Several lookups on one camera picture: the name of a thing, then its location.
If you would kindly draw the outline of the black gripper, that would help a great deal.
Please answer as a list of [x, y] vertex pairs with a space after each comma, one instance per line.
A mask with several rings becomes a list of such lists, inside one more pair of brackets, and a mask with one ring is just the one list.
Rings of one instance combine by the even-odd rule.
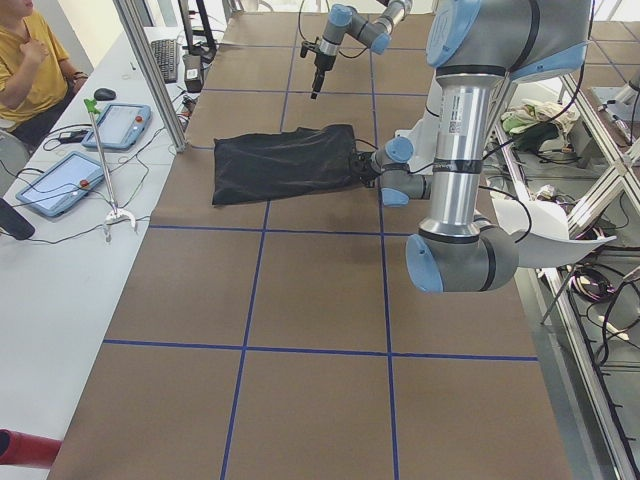
[[349, 157], [351, 177], [358, 180], [366, 188], [374, 188], [380, 176], [380, 170], [374, 166], [373, 152], [352, 153]]
[[325, 75], [327, 72], [333, 69], [335, 60], [336, 60], [335, 55], [329, 55], [320, 50], [317, 50], [315, 52], [314, 65], [316, 68], [316, 72], [315, 72], [314, 80], [312, 83], [312, 91], [310, 95], [311, 99], [316, 99], [318, 95], [321, 93]]

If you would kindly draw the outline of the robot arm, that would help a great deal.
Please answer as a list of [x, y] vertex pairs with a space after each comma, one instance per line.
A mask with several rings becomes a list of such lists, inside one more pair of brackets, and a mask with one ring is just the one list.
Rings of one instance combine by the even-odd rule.
[[333, 69], [345, 36], [381, 55], [388, 48], [395, 27], [411, 13], [413, 7], [412, 1], [405, 0], [381, 1], [381, 4], [385, 9], [374, 20], [367, 20], [355, 7], [333, 5], [322, 35], [313, 42], [302, 42], [300, 56], [315, 55], [311, 99], [316, 99], [321, 93], [326, 74]]
[[588, 1], [441, 1], [427, 62], [441, 87], [429, 213], [406, 243], [421, 291], [482, 292], [523, 265], [527, 232], [508, 234], [476, 213], [492, 90], [502, 80], [537, 81], [584, 62]]

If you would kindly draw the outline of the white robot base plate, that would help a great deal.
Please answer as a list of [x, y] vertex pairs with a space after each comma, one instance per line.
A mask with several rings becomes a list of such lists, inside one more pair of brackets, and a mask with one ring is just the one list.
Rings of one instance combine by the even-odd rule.
[[437, 82], [431, 85], [422, 118], [410, 130], [397, 130], [395, 134], [408, 138], [413, 145], [409, 160], [410, 171], [430, 175], [435, 158], [440, 123], [442, 89]]

